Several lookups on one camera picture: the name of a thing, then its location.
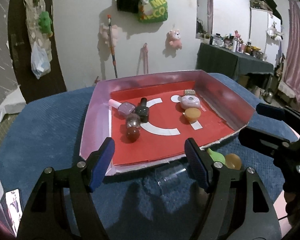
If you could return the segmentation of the pink plush on wall right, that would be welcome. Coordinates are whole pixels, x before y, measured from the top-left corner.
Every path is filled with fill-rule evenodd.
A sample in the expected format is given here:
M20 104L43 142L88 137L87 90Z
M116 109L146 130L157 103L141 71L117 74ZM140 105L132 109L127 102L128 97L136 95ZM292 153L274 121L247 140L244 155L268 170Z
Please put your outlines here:
M166 38L166 45L168 47L171 47L175 50L182 49L183 45L181 42L181 35L180 31L177 30L170 30L167 33L167 38Z

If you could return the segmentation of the green plush on door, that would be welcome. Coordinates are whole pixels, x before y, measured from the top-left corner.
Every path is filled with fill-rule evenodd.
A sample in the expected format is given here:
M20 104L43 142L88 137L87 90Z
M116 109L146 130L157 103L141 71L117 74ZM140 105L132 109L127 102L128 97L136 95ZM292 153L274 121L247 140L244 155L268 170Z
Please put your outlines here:
M41 33L47 34L48 37L53 36L53 32L51 29L52 20L47 11L42 11L39 15L38 25Z

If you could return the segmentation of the clear plastic cup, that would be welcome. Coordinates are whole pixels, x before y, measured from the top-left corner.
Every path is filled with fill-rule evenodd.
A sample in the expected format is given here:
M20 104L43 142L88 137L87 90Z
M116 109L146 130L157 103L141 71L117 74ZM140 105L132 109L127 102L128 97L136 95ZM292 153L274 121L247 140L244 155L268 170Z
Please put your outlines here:
M168 194L187 179L187 168L178 161L158 167L154 171L155 194Z

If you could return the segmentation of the dark red ball bottle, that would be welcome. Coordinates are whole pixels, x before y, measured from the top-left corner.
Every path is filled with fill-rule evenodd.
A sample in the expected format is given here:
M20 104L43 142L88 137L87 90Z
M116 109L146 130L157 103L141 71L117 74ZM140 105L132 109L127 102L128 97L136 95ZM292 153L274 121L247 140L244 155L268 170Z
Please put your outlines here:
M135 113L130 113L126 117L126 137L130 142L135 142L140 136L140 117Z

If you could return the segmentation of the white refrigerator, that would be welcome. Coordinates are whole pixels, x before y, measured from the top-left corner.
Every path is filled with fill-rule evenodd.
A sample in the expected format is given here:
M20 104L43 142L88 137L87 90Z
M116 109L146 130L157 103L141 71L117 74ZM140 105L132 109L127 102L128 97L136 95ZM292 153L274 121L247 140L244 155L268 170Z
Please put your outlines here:
M260 48L265 61L276 66L277 55L281 48L281 20L267 10L250 8L251 44Z

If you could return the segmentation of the lilac nail polish bottle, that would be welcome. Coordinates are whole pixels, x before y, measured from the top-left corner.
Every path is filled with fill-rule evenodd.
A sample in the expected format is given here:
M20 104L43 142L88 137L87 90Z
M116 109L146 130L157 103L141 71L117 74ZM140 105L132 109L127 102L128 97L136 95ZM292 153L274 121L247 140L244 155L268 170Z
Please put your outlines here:
M127 116L134 112L135 106L129 102L120 103L116 100L110 99L108 101L109 106L117 109L120 115Z

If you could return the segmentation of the pink curtain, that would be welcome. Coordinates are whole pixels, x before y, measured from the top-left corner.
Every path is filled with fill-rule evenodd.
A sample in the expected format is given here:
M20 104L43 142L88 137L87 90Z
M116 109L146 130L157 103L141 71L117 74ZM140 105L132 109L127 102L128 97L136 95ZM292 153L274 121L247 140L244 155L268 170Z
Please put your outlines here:
M294 0L289 1L289 42L279 90L295 98L300 111L300 8Z

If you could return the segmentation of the white plastic bag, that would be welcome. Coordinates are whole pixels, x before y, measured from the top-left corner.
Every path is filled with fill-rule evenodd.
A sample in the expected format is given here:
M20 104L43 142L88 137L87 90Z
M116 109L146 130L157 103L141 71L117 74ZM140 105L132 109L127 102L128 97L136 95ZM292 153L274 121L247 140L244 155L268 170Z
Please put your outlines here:
M45 49L34 42L31 51L31 69L37 80L51 72L50 61Z

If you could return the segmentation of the pink oval case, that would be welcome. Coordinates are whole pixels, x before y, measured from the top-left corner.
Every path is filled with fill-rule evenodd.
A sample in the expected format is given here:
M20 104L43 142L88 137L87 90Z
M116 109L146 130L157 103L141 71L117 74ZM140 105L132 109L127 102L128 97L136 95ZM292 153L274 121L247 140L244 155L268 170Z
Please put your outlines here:
M180 105L182 109L200 108L200 100L194 95L185 95L181 98Z

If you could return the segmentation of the green tote bag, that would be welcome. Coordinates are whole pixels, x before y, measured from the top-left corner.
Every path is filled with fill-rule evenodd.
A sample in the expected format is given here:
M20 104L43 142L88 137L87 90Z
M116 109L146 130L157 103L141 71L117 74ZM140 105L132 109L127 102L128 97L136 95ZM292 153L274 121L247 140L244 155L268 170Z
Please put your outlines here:
M168 19L167 0L149 0L146 6L139 1L138 21L141 23L160 23Z

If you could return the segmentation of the red and lilac cardboard tray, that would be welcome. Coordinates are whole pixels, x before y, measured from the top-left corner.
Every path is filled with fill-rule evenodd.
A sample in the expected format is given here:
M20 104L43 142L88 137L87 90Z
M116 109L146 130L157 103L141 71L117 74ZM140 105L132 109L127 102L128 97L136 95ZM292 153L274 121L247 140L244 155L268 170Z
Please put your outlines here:
M184 90L200 100L200 118L190 123L180 105ZM125 120L110 99L140 103L147 99L149 121L141 125L137 141L125 135ZM236 92L202 70L165 72L100 81L93 91L83 126L80 156L87 159L104 139L113 138L115 153L107 175L144 169L184 156L184 143L193 138L206 148L234 136L254 113Z

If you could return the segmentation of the blue textured table cloth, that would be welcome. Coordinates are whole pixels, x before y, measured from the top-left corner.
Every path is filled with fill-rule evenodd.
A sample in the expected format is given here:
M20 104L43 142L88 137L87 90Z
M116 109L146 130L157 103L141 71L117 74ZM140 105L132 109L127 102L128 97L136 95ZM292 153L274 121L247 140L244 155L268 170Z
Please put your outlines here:
M260 102L229 77L211 76L232 89L253 107ZM85 115L93 88L57 94L28 104L13 122L0 148L0 180L5 191L19 189L21 206L26 202L46 167L70 168L78 162ZM249 126L296 141L283 122L254 114ZM252 166L273 202L285 181L270 157L243 147L237 137L213 146L221 153L239 155ZM110 239L190 239L200 217L193 179L186 178L172 192L150 194L150 170L106 177L92 194L97 213Z

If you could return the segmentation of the pink plush behind mop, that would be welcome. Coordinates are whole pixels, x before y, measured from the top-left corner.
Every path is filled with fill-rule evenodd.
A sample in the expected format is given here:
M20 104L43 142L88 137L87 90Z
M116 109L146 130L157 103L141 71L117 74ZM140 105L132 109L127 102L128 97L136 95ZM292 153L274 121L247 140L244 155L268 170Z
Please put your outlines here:
M110 29L108 25L101 24L99 28L99 33L104 43L108 45L108 47L110 47L111 44L114 47L116 47L121 30L122 29L119 28L117 25L112 25Z

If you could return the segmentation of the dark cloth covered side table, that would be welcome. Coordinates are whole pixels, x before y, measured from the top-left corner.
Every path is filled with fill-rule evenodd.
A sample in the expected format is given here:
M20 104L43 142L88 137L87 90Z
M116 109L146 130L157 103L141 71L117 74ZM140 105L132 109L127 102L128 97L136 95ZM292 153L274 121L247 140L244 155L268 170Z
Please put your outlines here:
M200 44L197 53L196 69L223 74L235 81L247 74L274 74L274 67L269 62L204 43Z

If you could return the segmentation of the smartphone with lit screen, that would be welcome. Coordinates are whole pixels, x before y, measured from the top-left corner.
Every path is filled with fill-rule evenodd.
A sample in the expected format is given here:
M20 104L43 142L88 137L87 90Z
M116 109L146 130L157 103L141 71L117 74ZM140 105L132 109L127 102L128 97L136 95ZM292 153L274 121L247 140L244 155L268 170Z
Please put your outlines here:
M16 236L18 233L21 217L23 215L20 203L20 192L18 189L15 189L6 192L5 196L6 205L8 208L8 215L12 223L12 230Z

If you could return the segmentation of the black nail polish bottle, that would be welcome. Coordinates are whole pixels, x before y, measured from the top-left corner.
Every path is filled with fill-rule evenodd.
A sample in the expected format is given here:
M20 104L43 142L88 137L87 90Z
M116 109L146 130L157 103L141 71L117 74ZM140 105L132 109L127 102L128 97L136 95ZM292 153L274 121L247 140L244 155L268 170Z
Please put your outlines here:
M135 113L140 117L141 123L147 123L149 120L149 108L147 107L147 99L141 98L140 103L135 108Z

